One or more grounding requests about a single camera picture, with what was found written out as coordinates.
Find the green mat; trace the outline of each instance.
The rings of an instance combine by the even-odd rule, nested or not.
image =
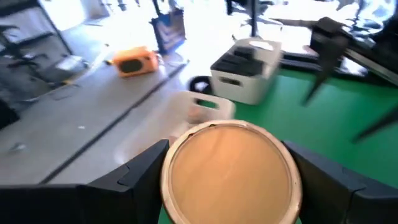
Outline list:
[[[397,89],[333,79],[304,107],[301,102],[314,76],[290,70],[280,74],[260,105],[235,103],[234,118],[398,188],[398,125],[351,142],[398,103]],[[171,223],[163,209],[159,223]]]

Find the round wooden plate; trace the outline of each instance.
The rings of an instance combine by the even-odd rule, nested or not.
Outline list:
[[[179,137],[162,168],[174,223],[295,223],[301,180],[285,146],[245,121],[209,121]]]

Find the orange device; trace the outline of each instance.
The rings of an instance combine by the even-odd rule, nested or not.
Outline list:
[[[154,72],[159,66],[155,52],[147,47],[121,50],[114,56],[112,63],[118,68],[120,77]]]

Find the white plastic bin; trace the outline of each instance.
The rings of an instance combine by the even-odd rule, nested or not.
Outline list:
[[[116,162],[124,164],[157,141],[170,136],[178,138],[188,131],[193,125],[185,120],[189,108],[196,104],[196,99],[210,101],[217,105],[217,109],[201,106],[206,110],[208,120],[233,118],[235,105],[230,100],[191,91],[174,93],[158,108],[154,108],[145,123],[136,128],[117,147]]]
[[[238,40],[229,50],[233,54],[236,47],[256,47],[255,59],[264,63],[262,74],[245,77],[228,72],[211,71],[211,85],[215,95],[230,100],[256,105],[265,96],[270,84],[277,75],[280,59],[283,56],[282,43],[258,38]],[[239,85],[223,82],[234,80]]]

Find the office chair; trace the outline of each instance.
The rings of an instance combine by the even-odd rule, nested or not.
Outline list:
[[[233,3],[236,3],[240,6],[242,6],[243,8],[245,8],[245,10],[240,10],[238,8],[234,8],[233,7]],[[244,26],[251,26],[251,32],[250,34],[248,34],[248,36],[244,37],[260,37],[262,38],[262,35],[259,33],[258,30],[258,26],[259,24],[274,24],[274,25],[279,25],[280,29],[282,29],[282,25],[283,23],[279,22],[279,21],[275,21],[272,19],[265,19],[265,18],[260,18],[258,16],[262,15],[267,9],[268,6],[273,5],[274,3],[272,1],[268,1],[268,0],[227,0],[226,1],[226,7],[227,7],[227,14],[231,15],[233,13],[233,11],[236,12],[243,12],[243,13],[248,13],[250,18],[246,21],[244,21],[241,24],[241,29]],[[237,38],[235,34],[232,35],[232,38],[234,40],[236,39],[240,39]]]
[[[17,26],[14,25],[0,25],[0,44],[4,46],[4,50],[0,53],[0,55],[4,57],[10,57],[14,60],[17,60],[14,63],[10,63],[8,68],[16,68],[23,65],[30,65],[35,68],[39,68],[39,64],[34,62],[33,60],[43,57],[48,58],[46,54],[24,54],[21,51],[21,44],[12,42],[9,40],[7,36],[7,31],[11,29],[18,29]]]

